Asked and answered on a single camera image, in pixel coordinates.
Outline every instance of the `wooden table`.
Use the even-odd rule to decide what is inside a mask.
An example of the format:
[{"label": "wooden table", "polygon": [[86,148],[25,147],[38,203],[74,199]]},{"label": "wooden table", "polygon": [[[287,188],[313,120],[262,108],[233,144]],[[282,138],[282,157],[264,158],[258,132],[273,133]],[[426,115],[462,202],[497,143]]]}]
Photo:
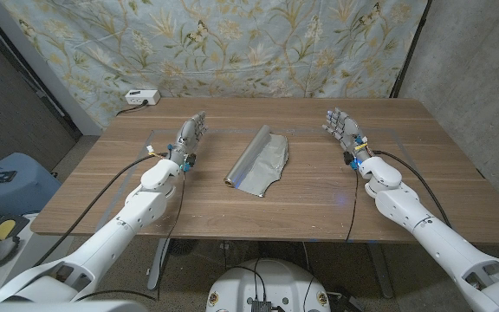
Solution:
[{"label": "wooden table", "polygon": [[[115,173],[146,154],[145,145],[166,152],[185,120],[204,110],[209,132],[199,144],[195,168],[186,174],[184,205],[172,237],[342,241],[352,219],[356,176],[344,165],[338,142],[321,129],[326,111],[334,107],[357,120],[373,149],[394,153],[417,167],[461,235],[474,244],[499,243],[499,194],[418,101],[401,99],[161,99],[155,107],[113,121],[32,230],[62,234]],[[281,180],[258,198],[227,187],[223,178],[263,124],[288,137],[289,156]],[[386,161],[439,216],[418,180],[400,164]],[[92,234],[113,217],[141,174],[155,163],[150,159],[125,173],[73,233]],[[413,242],[407,231],[377,211],[365,193],[365,182],[359,178],[350,240]],[[141,234],[166,236],[179,194],[164,216]]]}]

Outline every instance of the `gray wall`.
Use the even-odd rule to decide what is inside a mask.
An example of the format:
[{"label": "gray wall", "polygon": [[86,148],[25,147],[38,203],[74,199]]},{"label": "gray wall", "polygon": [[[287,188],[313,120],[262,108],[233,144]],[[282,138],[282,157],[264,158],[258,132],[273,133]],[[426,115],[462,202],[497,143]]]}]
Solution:
[{"label": "gray wall", "polygon": [[499,1],[434,0],[399,97],[423,102],[499,191]]}]

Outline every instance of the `blue container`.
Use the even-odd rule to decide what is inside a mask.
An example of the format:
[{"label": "blue container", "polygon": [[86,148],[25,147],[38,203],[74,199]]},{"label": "blue container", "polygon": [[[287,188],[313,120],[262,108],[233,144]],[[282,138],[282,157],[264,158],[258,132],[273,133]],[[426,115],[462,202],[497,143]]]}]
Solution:
[{"label": "blue container", "polygon": [[0,172],[14,172],[10,182],[0,183],[0,215],[41,211],[61,183],[37,161],[23,153],[0,160]]}]

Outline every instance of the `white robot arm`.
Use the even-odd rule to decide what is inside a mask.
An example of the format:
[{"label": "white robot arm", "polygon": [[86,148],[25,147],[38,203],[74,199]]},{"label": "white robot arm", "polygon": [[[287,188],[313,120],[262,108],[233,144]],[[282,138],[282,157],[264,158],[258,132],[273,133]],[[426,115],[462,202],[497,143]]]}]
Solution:
[{"label": "white robot arm", "polygon": [[77,251],[24,271],[0,289],[0,302],[73,302],[95,291],[101,278],[140,229],[159,219],[175,193],[171,177],[188,171],[205,131],[205,112],[191,117],[178,132],[169,159],[146,171],[124,208]]},{"label": "white robot arm", "polygon": [[366,192],[385,217],[404,227],[446,271],[476,312],[499,311],[499,259],[482,253],[434,217],[397,169],[374,156],[357,123],[338,108],[323,126],[344,149],[344,159],[369,181]]}]

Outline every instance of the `electrical outlet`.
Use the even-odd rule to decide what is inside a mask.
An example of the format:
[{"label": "electrical outlet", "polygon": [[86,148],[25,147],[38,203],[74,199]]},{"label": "electrical outlet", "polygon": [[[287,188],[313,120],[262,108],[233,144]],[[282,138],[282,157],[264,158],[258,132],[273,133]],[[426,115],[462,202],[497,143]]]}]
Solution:
[{"label": "electrical outlet", "polygon": [[130,105],[140,105],[147,100],[148,105],[155,105],[161,98],[158,90],[130,90],[125,95],[126,102]]}]

